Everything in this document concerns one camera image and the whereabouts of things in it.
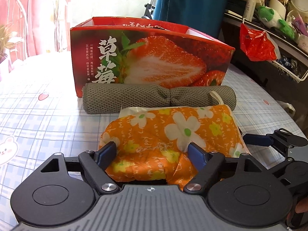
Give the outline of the person's right hand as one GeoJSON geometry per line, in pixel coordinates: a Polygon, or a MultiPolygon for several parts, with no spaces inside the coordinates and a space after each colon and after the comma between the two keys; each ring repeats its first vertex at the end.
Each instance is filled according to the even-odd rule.
{"type": "Polygon", "coordinates": [[[295,207],[296,213],[305,213],[308,211],[308,198],[302,199],[295,207]]]}

